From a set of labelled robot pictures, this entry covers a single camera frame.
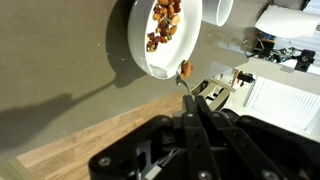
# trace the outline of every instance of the wooden floor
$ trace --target wooden floor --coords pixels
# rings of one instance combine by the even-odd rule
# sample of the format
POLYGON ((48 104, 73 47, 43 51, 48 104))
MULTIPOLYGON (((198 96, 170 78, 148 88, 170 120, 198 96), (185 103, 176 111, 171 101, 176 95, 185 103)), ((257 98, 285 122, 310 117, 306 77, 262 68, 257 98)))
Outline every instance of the wooden floor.
MULTIPOLYGON (((182 93, 175 93, 22 154, 9 164, 21 179, 89 179, 87 163, 92 155, 152 117, 171 116, 179 110, 182 110, 182 93)), ((0 175, 0 180, 1 176, 10 179, 8 171, 0 175)))

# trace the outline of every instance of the robotic arm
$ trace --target robotic arm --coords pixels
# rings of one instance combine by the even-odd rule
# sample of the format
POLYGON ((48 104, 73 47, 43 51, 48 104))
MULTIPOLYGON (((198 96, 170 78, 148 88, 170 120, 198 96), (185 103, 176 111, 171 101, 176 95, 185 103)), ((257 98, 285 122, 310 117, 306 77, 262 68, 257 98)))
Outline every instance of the robotic arm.
POLYGON ((320 144, 184 96, 185 112, 156 116, 94 155, 92 180, 320 179, 320 144))

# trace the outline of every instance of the white bowl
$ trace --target white bowl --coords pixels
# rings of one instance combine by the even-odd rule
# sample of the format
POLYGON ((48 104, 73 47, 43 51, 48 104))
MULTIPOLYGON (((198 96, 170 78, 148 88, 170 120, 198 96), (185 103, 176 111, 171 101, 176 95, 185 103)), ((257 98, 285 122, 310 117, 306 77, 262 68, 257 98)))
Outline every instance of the white bowl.
POLYGON ((202 0, 202 20, 217 26, 223 26, 230 15, 233 0, 202 0))
POLYGON ((180 23, 167 44, 159 43, 155 52, 146 51, 147 33, 154 32, 158 23, 153 20, 157 0, 136 0, 129 17, 128 41, 131 55, 146 73, 169 79, 189 57, 196 44, 202 19, 202 1, 181 0, 180 23))

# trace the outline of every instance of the white cup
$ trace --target white cup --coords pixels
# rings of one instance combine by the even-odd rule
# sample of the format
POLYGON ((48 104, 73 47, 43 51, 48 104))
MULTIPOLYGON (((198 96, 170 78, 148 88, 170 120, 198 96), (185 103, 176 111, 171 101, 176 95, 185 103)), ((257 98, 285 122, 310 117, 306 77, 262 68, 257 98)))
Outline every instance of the white cup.
POLYGON ((230 15, 233 0, 202 0, 202 20, 223 26, 230 15))

